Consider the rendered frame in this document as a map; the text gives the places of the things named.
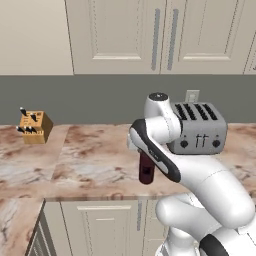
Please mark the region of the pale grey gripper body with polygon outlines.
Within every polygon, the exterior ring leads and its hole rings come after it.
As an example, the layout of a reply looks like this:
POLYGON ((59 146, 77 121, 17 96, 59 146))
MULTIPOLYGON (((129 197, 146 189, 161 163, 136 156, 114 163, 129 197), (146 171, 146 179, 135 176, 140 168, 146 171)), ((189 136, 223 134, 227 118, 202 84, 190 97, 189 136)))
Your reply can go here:
POLYGON ((134 133, 129 133, 127 135, 127 148, 132 151, 138 151, 139 147, 137 145, 137 135, 134 133))

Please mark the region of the dark red bottle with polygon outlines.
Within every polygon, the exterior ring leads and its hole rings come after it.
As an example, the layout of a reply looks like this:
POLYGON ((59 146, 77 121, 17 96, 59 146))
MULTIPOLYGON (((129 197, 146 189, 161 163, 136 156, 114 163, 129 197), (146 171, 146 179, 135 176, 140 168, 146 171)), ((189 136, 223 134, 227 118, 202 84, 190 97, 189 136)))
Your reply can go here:
POLYGON ((155 163, 143 152, 140 152, 139 159, 139 181, 149 185, 154 180, 155 163))

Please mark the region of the grey four-slot toaster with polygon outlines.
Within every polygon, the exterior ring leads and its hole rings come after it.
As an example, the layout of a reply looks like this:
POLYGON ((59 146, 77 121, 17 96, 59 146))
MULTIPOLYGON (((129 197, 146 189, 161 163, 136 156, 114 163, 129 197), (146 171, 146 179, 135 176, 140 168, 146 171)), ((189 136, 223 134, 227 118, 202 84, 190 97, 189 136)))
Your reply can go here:
POLYGON ((181 137, 168 143, 177 155, 219 154, 225 145, 228 125, 211 103, 172 103, 174 113, 181 118, 181 137))

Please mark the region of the beige base cupboard door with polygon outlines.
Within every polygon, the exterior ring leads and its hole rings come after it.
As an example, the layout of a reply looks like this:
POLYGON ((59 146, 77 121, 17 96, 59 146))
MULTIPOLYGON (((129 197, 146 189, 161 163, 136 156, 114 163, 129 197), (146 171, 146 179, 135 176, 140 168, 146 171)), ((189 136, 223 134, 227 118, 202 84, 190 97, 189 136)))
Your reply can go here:
POLYGON ((155 256, 156 250, 164 242, 168 228, 156 217, 156 200, 149 200, 146 208, 143 256, 155 256))
POLYGON ((138 200, 62 202, 73 256, 142 256, 145 202, 140 231, 138 200))

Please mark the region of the wooden knife block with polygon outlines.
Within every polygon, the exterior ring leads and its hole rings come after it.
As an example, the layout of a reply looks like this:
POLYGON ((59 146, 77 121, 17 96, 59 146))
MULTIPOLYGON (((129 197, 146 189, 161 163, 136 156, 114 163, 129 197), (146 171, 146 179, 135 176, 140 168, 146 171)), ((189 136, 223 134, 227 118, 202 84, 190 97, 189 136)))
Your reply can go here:
POLYGON ((27 111, 19 108, 21 119, 16 130, 22 134, 25 144, 46 144, 53 122, 44 111, 27 111))

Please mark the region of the beige base cupboard corner panel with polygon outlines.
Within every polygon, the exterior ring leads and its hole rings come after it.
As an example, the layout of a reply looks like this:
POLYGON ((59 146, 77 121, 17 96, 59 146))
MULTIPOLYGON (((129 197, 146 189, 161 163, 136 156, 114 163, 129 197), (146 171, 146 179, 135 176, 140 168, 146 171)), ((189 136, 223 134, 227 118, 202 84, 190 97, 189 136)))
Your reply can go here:
POLYGON ((43 201, 25 256, 73 256, 60 202, 43 201))

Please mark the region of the white wall socket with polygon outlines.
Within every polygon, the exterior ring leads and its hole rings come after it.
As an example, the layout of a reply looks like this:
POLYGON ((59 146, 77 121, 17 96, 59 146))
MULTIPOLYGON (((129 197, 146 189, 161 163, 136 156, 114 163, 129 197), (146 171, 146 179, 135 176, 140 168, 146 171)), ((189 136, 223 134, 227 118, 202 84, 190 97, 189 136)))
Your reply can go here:
POLYGON ((199 99, 199 94, 200 94, 199 90, 187 90, 185 101, 189 103, 197 102, 199 99))

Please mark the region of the beige wall cupboard door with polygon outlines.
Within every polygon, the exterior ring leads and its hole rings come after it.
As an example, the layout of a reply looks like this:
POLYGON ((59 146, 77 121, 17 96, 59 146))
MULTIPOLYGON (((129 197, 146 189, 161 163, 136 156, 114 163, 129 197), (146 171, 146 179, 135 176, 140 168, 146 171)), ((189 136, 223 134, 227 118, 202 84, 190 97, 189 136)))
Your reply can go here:
POLYGON ((256 33, 256 0, 166 0, 163 74, 241 74, 256 33), (173 9, 179 10, 167 70, 173 9))
POLYGON ((256 75, 256 41, 253 43, 244 70, 245 75, 256 75))
POLYGON ((166 0, 65 0, 76 74, 158 74, 166 0), (151 69, 155 9, 156 69, 151 69))

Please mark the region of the beige wall cupboard side panel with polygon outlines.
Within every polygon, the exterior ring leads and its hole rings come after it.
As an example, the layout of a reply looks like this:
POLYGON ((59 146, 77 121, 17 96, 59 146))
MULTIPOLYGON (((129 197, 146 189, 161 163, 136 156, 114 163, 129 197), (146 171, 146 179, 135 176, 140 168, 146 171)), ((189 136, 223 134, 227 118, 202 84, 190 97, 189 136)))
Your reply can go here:
POLYGON ((0 0, 0 75, 72 75, 64 0, 0 0))

